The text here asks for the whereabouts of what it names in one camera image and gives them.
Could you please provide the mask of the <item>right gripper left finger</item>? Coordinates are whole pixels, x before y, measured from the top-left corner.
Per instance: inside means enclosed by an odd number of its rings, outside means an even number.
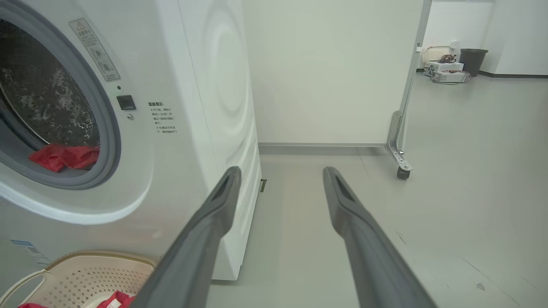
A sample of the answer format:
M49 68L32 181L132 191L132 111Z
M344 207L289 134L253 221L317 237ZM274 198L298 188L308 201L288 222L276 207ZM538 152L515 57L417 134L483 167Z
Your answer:
M241 170L231 166L137 293L132 308L206 306L220 241L233 226L240 187Z

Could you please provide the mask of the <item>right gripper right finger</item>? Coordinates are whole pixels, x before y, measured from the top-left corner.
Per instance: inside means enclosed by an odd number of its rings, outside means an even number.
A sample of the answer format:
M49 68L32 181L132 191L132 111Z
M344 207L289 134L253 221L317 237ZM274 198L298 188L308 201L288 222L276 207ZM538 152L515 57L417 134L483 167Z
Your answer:
M345 243L360 307L436 307L339 170L325 167L323 184L331 224Z

